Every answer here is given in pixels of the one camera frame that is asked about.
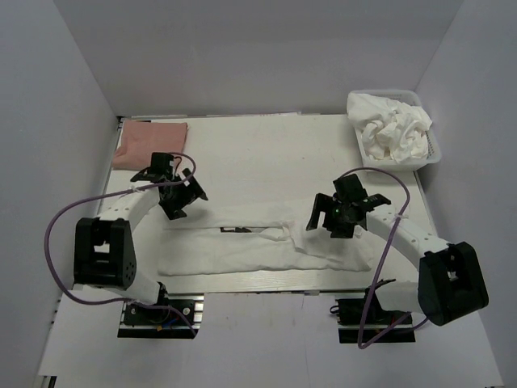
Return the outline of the white t shirt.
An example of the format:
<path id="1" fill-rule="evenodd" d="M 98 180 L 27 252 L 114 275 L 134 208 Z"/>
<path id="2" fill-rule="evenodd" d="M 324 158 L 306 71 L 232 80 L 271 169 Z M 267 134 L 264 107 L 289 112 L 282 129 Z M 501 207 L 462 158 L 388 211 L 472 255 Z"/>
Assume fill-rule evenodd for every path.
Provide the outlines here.
<path id="1" fill-rule="evenodd" d="M 355 231 L 351 239 L 331 238 L 305 227 L 313 200 L 216 207 L 194 204 L 187 217 L 167 221 L 158 257 L 162 276 L 237 272 L 320 270 L 367 272 L 373 253 Z"/>

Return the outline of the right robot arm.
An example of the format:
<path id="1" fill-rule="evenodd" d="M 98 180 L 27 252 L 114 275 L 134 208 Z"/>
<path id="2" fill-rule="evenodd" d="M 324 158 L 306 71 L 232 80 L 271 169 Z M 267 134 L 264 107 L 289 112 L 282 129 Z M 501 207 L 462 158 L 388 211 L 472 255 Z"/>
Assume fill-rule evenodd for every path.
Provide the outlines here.
<path id="1" fill-rule="evenodd" d="M 352 238 L 357 226 L 384 239 L 418 272 L 415 282 L 392 281 L 364 303 L 365 314 L 384 322 L 394 311 L 425 315 L 436 326 L 462 318 L 489 304 L 475 249 L 426 232 L 396 213 L 388 198 L 368 195 L 358 175 L 334 181 L 332 196 L 315 196 L 307 230 L 322 226 L 332 238 Z"/>

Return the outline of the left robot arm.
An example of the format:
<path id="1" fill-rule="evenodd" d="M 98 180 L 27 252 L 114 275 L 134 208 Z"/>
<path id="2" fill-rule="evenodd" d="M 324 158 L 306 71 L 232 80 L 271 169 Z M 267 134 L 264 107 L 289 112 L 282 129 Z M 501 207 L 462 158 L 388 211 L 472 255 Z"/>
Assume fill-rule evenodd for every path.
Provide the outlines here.
<path id="1" fill-rule="evenodd" d="M 194 169 L 177 171 L 177 163 L 191 160 L 182 153 L 152 153 L 147 167 L 137 172 L 130 188 L 96 217 L 76 225 L 74 282 L 110 289 L 124 299 L 143 303 L 143 313 L 160 323 L 170 315 L 170 302 L 161 296 L 162 285 L 137 267 L 133 231 L 157 207 L 170 221 L 186 217 L 184 208 L 207 194 L 194 177 Z"/>

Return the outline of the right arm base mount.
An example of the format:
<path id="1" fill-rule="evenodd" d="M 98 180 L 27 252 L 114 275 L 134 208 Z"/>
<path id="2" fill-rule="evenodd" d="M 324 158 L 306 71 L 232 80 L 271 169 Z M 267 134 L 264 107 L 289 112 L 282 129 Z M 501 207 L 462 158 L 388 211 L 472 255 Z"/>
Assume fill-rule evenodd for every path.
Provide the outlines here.
<path id="1" fill-rule="evenodd" d="M 338 299 L 335 304 L 330 307 L 330 314 L 338 321 L 339 343 L 357 344 L 364 302 L 365 300 L 361 298 Z M 365 321 L 363 342 L 368 342 L 375 335 L 380 334 L 385 328 L 403 316 L 404 313 L 402 311 L 385 311 L 381 309 L 379 302 L 376 300 L 372 301 Z M 377 343 L 414 343 L 416 339 L 414 332 L 411 330 L 412 326 L 412 318 L 405 318 L 404 321 L 389 333 L 377 340 Z"/>

